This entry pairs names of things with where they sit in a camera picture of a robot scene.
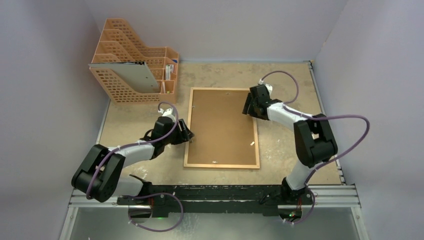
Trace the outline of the grey folder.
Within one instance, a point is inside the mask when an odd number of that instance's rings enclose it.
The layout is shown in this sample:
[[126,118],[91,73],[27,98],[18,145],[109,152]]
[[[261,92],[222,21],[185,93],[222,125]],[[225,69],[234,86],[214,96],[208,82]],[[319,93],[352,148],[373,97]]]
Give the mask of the grey folder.
[[89,63],[98,70],[105,68],[117,74],[133,90],[141,94],[160,93],[161,87],[144,61]]

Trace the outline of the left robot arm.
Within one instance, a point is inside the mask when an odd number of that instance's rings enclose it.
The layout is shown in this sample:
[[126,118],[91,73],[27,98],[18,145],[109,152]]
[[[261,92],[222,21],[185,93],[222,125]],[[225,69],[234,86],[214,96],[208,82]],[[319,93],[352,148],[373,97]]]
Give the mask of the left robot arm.
[[74,173],[71,186],[85,193],[88,199],[100,203],[117,193],[129,195],[132,201],[142,205],[149,199],[149,191],[143,187],[144,180],[136,178],[125,188],[122,170],[134,163],[153,160],[164,152],[167,145],[183,144],[194,136],[183,119],[160,116],[153,128],[134,143],[117,147],[93,145]]

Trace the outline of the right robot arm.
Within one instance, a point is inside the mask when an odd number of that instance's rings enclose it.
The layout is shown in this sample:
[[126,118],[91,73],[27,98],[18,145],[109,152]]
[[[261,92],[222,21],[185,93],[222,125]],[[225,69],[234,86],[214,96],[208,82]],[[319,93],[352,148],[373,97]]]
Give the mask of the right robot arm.
[[279,99],[271,99],[270,88],[267,84],[250,87],[242,113],[293,131],[298,160],[280,187],[282,200],[292,204],[305,193],[312,172],[338,153],[338,145],[324,114],[302,113]]

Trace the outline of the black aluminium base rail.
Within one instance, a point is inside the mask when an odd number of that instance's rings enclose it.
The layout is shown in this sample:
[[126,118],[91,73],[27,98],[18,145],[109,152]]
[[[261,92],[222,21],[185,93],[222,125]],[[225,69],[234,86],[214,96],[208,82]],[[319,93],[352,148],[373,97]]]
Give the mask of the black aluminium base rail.
[[166,218],[171,213],[261,214],[297,221],[311,208],[354,208],[360,200],[354,186],[311,185],[296,199],[283,199],[279,185],[148,185],[146,199],[123,195],[105,202],[88,200],[75,190],[69,206],[76,208],[122,208],[135,216],[150,213]]

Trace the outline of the orange file organizer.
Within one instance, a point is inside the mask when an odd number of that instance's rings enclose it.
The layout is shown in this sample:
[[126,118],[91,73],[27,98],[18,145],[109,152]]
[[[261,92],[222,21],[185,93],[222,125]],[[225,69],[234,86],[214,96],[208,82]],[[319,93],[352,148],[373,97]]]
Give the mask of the orange file organizer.
[[[117,74],[107,68],[89,70],[112,102],[125,104],[156,104],[177,102],[179,54],[168,46],[147,46],[124,18],[107,18],[91,63],[144,62],[160,85],[160,93],[139,93]],[[175,65],[172,75],[173,91],[162,93],[166,65]]]

